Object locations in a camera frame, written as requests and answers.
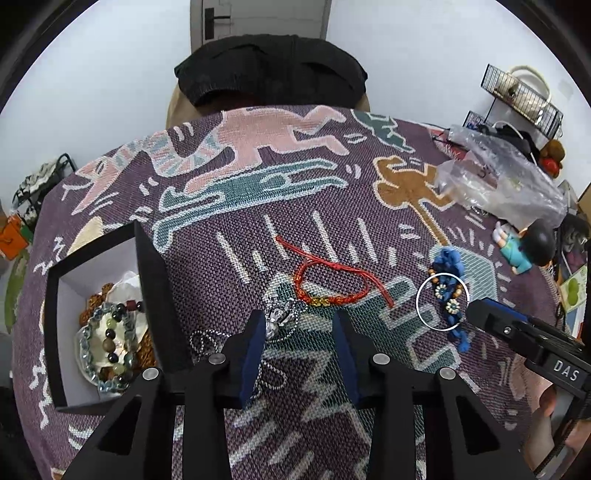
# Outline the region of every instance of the door handle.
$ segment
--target door handle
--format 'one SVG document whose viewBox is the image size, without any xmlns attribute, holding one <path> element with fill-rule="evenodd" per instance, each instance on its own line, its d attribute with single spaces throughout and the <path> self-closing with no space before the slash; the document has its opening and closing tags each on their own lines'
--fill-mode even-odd
<svg viewBox="0 0 591 480">
<path fill-rule="evenodd" d="M 214 23 L 214 21 L 229 20 L 230 19 L 230 15 L 218 15 L 216 17 L 213 8 L 204 9 L 203 15 L 204 15 L 203 28 L 205 30 L 205 32 L 204 32 L 204 39 L 205 40 L 211 40 L 213 38 L 213 23 Z"/>
</svg>

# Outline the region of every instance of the blue gripper pad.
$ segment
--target blue gripper pad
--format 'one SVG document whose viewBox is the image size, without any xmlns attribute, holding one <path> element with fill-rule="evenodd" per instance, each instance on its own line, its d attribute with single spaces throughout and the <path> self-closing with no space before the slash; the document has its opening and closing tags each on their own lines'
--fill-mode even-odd
<svg viewBox="0 0 591 480">
<path fill-rule="evenodd" d="M 348 319 L 345 321 L 348 323 L 348 326 L 352 328 L 350 321 Z M 347 396 L 351 403 L 357 406 L 359 404 L 357 368 L 355 367 L 355 359 L 351 353 L 351 348 L 345 335 L 345 331 L 343 330 L 343 323 L 341 322 L 341 314 L 339 311 L 333 316 L 332 336 L 335 340 L 337 361 L 343 375 L 343 382 L 345 383 Z"/>
<path fill-rule="evenodd" d="M 522 322 L 528 323 L 527 317 L 522 313 L 519 313 L 517 310 L 513 310 L 512 308 L 508 307 L 507 305 L 503 305 L 497 301 L 494 301 L 489 298 L 482 299 L 482 301 L 491 307 L 496 307 L 498 309 L 503 310 L 505 313 L 515 317 L 515 320 L 521 320 Z"/>
<path fill-rule="evenodd" d="M 240 389 L 240 403 L 242 408 L 246 407 L 255 388 L 258 367 L 261 363 L 262 351 L 265 348 L 265 315 L 259 315 L 256 329 L 248 344 L 248 350 L 242 364 L 242 386 Z"/>
</svg>

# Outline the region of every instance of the orange bag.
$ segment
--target orange bag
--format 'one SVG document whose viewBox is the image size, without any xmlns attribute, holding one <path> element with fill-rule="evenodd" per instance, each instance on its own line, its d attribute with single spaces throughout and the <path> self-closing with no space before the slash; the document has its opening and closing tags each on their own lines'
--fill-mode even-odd
<svg viewBox="0 0 591 480">
<path fill-rule="evenodd" d="M 0 233 L 0 250 L 8 260 L 13 260 L 28 244 L 21 235 L 20 222 L 11 216 Z"/>
</svg>

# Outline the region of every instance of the purple woven blanket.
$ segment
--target purple woven blanket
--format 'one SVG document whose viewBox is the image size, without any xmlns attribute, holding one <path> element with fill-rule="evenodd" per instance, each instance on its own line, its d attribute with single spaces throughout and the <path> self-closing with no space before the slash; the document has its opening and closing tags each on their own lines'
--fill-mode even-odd
<svg viewBox="0 0 591 480">
<path fill-rule="evenodd" d="M 326 106 L 240 109 L 208 116 L 112 150 L 46 198 L 14 333 L 14 385 L 23 429 L 44 479 L 58 478 L 100 422 L 56 413 L 48 389 L 40 317 L 48 268 L 81 244 L 142 222 L 168 265 L 183 330 L 239 332 L 263 296 L 294 296 L 302 258 L 274 241 L 371 271 L 375 290 L 348 307 L 377 348 L 418 370 L 453 367 L 520 438 L 537 380 L 489 335 L 468 328 L 458 353 L 417 318 L 417 288 L 442 245 L 462 255 L 473 299 L 491 297 L 545 320 L 554 300 L 541 271 L 515 276 L 491 239 L 496 219 L 467 212 L 432 188 L 447 157 L 422 126 Z M 358 277 L 310 269 L 316 293 L 360 290 Z M 420 297 L 430 322 L 440 312 Z M 373 417 L 346 397 L 331 337 L 332 308 L 310 308 L 288 339 L 268 345 L 267 387 L 248 411 L 227 411 L 233 477 L 362 479 Z M 417 477 L 425 478 L 417 412 Z M 181 478 L 183 412 L 174 433 Z"/>
</svg>

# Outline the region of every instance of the clear plastic bag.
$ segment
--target clear plastic bag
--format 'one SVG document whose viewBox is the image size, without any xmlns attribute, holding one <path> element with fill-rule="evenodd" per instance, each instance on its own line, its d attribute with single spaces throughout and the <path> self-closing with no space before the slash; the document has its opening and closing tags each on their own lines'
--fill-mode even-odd
<svg viewBox="0 0 591 480">
<path fill-rule="evenodd" d="M 453 125 L 448 139 L 468 151 L 437 167 L 439 192 L 465 208 L 478 207 L 518 231 L 542 218 L 557 228 L 566 216 L 563 194 L 535 164 L 500 138 Z"/>
</svg>

